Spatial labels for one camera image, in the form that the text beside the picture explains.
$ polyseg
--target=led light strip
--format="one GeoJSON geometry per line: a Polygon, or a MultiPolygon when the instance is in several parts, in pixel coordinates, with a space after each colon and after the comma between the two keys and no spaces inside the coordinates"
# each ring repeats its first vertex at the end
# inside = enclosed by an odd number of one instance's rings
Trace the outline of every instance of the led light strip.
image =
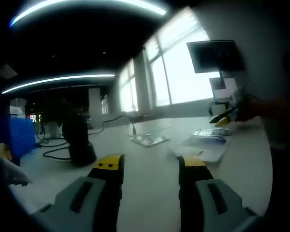
{"type": "Polygon", "coordinates": [[[20,86],[15,86],[13,88],[7,89],[6,91],[2,92],[2,94],[8,93],[8,92],[11,92],[13,90],[16,90],[16,89],[19,89],[19,88],[23,88],[23,87],[26,87],[26,86],[32,86],[32,85],[45,83],[45,82],[68,80],[68,79],[77,79],[77,78],[93,78],[93,77],[110,77],[110,79],[112,79],[113,77],[115,77],[115,75],[114,74],[99,74],[99,75],[80,75],[80,76],[65,76],[65,77],[51,78],[51,79],[46,79],[46,80],[41,80],[41,81],[30,82],[30,83],[23,84],[23,85],[20,85],[20,86]]]}
{"type": "MultiPolygon", "coordinates": [[[[16,23],[17,21],[22,19],[23,17],[31,14],[32,12],[37,11],[37,10],[43,8],[43,7],[46,7],[46,6],[49,6],[49,5],[52,5],[52,4],[62,2],[62,1],[68,1],[68,0],[46,0],[46,1],[40,2],[39,4],[36,4],[36,5],[32,6],[32,7],[30,7],[29,9],[25,10],[23,13],[21,13],[15,19],[13,19],[11,21],[10,27],[14,23],[16,23]]],[[[113,1],[120,1],[120,2],[124,2],[124,3],[128,3],[128,4],[132,4],[132,5],[135,5],[135,6],[138,6],[138,7],[142,7],[142,8],[145,8],[147,10],[156,12],[156,13],[158,13],[160,15],[165,15],[165,13],[166,13],[165,10],[159,8],[158,6],[151,5],[151,4],[149,4],[149,3],[145,2],[145,1],[141,1],[141,0],[113,0],[113,1]]]]}

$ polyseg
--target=desk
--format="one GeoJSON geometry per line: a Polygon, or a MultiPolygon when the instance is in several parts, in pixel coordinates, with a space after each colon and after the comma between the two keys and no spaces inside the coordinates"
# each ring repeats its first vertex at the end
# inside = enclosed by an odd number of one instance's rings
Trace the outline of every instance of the desk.
{"type": "MultiPolygon", "coordinates": [[[[118,213],[117,230],[180,231],[178,161],[167,150],[186,140],[195,129],[212,128],[209,117],[167,118],[135,124],[137,133],[162,128],[170,140],[149,148],[129,140],[131,126],[107,128],[90,136],[98,159],[107,155],[124,153],[125,169],[122,200],[118,213]]],[[[230,125],[232,141],[220,164],[209,165],[214,178],[222,179],[259,215],[267,209],[272,190],[272,160],[270,147],[260,118],[247,123],[230,125]]],[[[55,194],[79,176],[86,176],[92,166],[72,168],[42,157],[51,148],[38,149],[26,155],[21,167],[35,181],[44,201],[53,202],[55,194]]],[[[53,153],[66,156],[65,150],[53,153]]]]}

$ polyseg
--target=blue container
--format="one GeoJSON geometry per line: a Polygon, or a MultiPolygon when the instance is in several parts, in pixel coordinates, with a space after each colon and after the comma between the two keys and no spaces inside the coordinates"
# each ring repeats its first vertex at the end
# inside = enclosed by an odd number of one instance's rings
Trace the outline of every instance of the blue container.
{"type": "Polygon", "coordinates": [[[0,117],[0,141],[20,158],[36,148],[33,122],[28,118],[0,117]]]}

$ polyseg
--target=yellow object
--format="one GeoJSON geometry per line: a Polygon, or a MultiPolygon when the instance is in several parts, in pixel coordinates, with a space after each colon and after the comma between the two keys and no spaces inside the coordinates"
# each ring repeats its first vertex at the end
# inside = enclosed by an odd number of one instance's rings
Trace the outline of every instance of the yellow object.
{"type": "Polygon", "coordinates": [[[106,170],[118,170],[120,156],[121,155],[111,155],[104,157],[94,165],[94,168],[106,170]]]}
{"type": "Polygon", "coordinates": [[[186,167],[198,167],[198,166],[205,166],[205,163],[199,160],[197,157],[185,157],[184,162],[186,167]]]}
{"type": "Polygon", "coordinates": [[[229,123],[228,117],[223,117],[221,120],[219,120],[218,123],[216,123],[215,127],[223,127],[229,123]]]}

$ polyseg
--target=white table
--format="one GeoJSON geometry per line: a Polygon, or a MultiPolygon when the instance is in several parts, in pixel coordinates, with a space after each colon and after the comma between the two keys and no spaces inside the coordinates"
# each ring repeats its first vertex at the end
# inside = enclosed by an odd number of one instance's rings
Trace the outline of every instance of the white table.
{"type": "MultiPolygon", "coordinates": [[[[127,135],[131,134],[131,126],[107,128],[89,137],[99,159],[111,154],[125,154],[117,222],[119,232],[180,231],[178,161],[167,150],[189,138],[196,129],[212,128],[209,120],[209,117],[167,118],[135,124],[137,133],[171,126],[162,131],[171,139],[149,148],[129,140],[127,135]]],[[[263,215],[272,190],[272,160],[261,119],[234,123],[230,128],[232,141],[226,154],[219,165],[208,165],[208,168],[214,178],[222,179],[243,198],[244,206],[263,215]]],[[[53,202],[60,190],[79,176],[86,176],[92,167],[76,169],[70,164],[43,158],[42,153],[50,149],[38,149],[21,162],[21,167],[35,180],[32,188],[41,191],[38,196],[43,199],[41,204],[53,202]]],[[[66,156],[66,152],[52,155],[66,156]]]]}

